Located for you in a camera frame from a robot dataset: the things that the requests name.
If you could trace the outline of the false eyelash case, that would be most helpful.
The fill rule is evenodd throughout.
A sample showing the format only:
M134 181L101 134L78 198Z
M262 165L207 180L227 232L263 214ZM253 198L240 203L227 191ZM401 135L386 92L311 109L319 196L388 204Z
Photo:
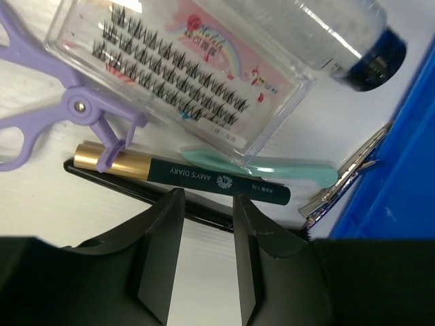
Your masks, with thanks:
M313 86L298 61L221 1L61 1L46 46L239 164Z

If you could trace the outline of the mint eyebrow razor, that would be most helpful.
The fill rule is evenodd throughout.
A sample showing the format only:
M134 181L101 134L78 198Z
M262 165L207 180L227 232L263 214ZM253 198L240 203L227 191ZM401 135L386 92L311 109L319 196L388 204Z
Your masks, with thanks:
M321 188L333 186L339 179L337 170L323 162L287 158L258 157L240 165L235 160L205 148L184 148L183 159L207 170L258 177L262 179L311 180Z

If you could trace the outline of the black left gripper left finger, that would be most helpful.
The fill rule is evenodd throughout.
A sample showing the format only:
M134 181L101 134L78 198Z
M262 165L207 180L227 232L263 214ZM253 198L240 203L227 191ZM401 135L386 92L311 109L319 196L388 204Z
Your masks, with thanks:
M137 299L149 316L146 325L166 325L184 225L185 193L170 191L146 211L137 262Z

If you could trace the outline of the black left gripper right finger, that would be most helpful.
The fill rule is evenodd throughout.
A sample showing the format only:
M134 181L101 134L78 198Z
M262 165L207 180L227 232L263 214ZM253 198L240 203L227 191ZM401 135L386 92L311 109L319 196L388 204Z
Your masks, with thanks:
M269 325L259 239L271 220L244 194L233 198L234 245L243 325Z

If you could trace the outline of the clear bottle black cap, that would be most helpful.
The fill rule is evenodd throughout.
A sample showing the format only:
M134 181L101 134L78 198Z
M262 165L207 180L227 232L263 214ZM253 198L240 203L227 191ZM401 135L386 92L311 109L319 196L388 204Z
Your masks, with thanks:
M316 71L358 92L383 85L402 66L406 44L378 1L229 1L248 22Z

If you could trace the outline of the purple eyelash applicator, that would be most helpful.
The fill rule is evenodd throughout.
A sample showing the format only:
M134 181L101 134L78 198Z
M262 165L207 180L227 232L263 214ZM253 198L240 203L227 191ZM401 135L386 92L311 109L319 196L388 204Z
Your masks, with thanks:
M2 163L1 171L25 164L39 136L62 121L90 127L105 148L96 168L100 173L109 170L118 153L131 145L136 129L147 124L146 115L117 96L89 86L85 75L44 49L6 1L1 2L1 25L10 41L1 46L1 59L50 75L65 87L60 103L1 119L2 128L17 128L23 134L20 153Z

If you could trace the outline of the blue plastic organizer tray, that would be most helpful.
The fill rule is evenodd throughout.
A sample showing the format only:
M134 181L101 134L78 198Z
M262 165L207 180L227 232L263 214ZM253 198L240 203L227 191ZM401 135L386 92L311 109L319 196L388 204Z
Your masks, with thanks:
M434 47L332 238L434 238Z

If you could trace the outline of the silver hair clip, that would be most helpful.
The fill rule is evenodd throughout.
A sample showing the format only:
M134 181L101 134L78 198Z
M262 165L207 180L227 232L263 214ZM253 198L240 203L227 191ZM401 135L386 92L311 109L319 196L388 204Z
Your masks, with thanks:
M317 195L298 209L305 218L305 228L312 228L328 211L344 196L346 191L356 182L358 177L367 169L373 167L377 161L370 159L376 148L389 133L393 122L388 122L375 132L338 170L337 182Z

